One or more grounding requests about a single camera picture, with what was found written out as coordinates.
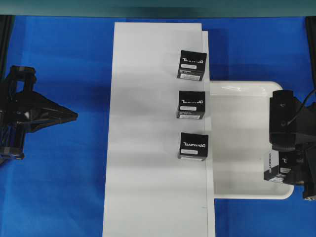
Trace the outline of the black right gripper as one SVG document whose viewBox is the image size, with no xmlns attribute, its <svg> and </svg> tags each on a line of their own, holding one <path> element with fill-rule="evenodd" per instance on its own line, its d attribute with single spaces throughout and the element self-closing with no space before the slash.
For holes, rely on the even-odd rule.
<svg viewBox="0 0 316 237">
<path fill-rule="evenodd" d="M 295 161 L 284 183 L 304 187 L 303 198 L 316 198 L 316 104 L 303 106 L 289 124 L 295 137 L 293 156 Z"/>
</svg>

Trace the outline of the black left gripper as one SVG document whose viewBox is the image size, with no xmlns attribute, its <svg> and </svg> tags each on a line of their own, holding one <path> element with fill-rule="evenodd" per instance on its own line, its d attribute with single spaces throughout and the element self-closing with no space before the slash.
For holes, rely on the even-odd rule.
<svg viewBox="0 0 316 237">
<path fill-rule="evenodd" d="M 24 158 L 23 148 L 27 132 L 76 121 L 78 114 L 34 91 L 37 82 L 32 67 L 12 66 L 8 76 L 0 82 L 0 159 Z M 46 118 L 35 121 L 32 110 L 41 108 L 65 118 Z"/>
</svg>

